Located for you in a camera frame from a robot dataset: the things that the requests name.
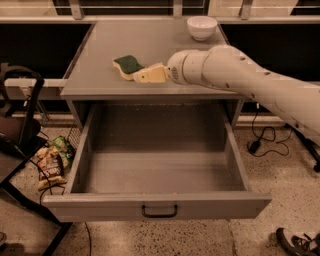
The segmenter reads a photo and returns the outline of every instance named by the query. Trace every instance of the drawer handle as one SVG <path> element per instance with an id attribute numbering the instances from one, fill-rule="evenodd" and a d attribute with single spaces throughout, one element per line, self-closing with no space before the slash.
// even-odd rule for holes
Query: drawer handle
<path id="1" fill-rule="evenodd" d="M 142 215 L 146 218 L 173 218 L 178 214 L 178 206 L 174 205 L 174 211 L 170 214 L 148 214 L 146 213 L 146 206 L 142 205 Z"/>

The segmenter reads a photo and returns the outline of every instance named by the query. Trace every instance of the shoe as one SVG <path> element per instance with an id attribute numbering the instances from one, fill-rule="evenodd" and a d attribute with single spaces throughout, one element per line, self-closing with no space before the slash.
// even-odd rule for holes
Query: shoe
<path id="1" fill-rule="evenodd" d="M 285 228 L 278 228 L 277 238 L 288 253 L 295 256 L 319 256 L 320 255 L 320 235 L 311 239 L 308 235 L 298 236 Z"/>
<path id="2" fill-rule="evenodd" d="M 0 247 L 6 242 L 7 235 L 5 233 L 0 232 Z"/>

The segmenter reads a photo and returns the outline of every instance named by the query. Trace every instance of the wall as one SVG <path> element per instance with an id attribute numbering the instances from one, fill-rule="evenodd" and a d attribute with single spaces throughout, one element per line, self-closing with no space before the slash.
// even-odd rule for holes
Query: wall
<path id="1" fill-rule="evenodd" d="M 52 0 L 0 0 L 0 16 L 55 16 Z"/>

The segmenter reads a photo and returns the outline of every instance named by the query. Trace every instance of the sponge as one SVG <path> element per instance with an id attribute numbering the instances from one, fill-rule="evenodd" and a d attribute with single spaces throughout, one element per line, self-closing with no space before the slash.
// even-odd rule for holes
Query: sponge
<path id="1" fill-rule="evenodd" d="M 132 55 L 114 59 L 113 66 L 120 71 L 120 75 L 126 80 L 133 80 L 133 73 L 144 68 Z"/>

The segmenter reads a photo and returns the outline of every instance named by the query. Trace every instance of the cabinet top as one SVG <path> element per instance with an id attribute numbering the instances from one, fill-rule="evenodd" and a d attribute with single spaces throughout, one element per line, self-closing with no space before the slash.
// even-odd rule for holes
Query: cabinet top
<path id="1" fill-rule="evenodd" d="M 61 96 L 70 100 L 139 99 L 170 95 L 237 97 L 231 92 L 197 85 L 179 85 L 171 81 L 162 84 L 126 81 L 112 64 L 116 58 L 133 55 L 145 67 L 160 62 L 166 65 L 177 51 L 208 50 L 217 44 L 226 44 L 220 28 L 208 40 L 198 42 L 190 36 L 186 18 L 144 17 L 98 21 L 84 44 Z"/>

